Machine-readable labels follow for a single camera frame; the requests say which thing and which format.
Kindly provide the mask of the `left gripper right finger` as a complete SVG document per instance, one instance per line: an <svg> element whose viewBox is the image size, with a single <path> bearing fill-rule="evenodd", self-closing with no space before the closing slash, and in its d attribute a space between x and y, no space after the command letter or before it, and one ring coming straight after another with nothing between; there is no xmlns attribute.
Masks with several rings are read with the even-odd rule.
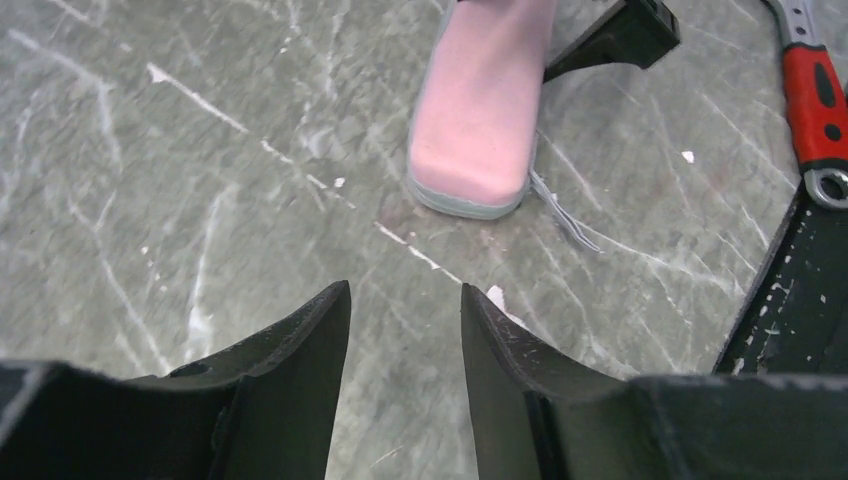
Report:
<svg viewBox="0 0 848 480"><path fill-rule="evenodd" d="M483 479L843 479L847 380L647 375L619 380L461 289Z"/></svg>

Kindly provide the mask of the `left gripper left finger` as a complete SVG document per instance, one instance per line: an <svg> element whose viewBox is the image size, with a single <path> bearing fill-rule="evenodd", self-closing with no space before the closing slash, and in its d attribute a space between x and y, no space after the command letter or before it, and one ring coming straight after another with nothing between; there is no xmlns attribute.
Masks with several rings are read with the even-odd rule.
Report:
<svg viewBox="0 0 848 480"><path fill-rule="evenodd" d="M351 319L338 281L288 317L162 376L1 364L5 479L321 479Z"/></svg>

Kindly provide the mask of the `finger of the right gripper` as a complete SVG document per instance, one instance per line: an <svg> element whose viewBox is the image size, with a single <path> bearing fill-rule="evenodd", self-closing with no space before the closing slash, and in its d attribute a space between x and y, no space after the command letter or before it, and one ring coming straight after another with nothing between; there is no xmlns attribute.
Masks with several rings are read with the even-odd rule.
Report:
<svg viewBox="0 0 848 480"><path fill-rule="evenodd" d="M677 18L663 2L620 0L547 65L543 81L614 63L646 70L680 43Z"/></svg>

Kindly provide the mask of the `pink umbrella case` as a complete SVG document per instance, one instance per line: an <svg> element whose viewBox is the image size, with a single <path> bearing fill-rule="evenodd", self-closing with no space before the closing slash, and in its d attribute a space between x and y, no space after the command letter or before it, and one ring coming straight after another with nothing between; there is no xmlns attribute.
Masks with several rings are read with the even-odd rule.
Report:
<svg viewBox="0 0 848 480"><path fill-rule="evenodd" d="M494 220L530 185L554 1L454 1L408 134L407 177L425 206Z"/></svg>

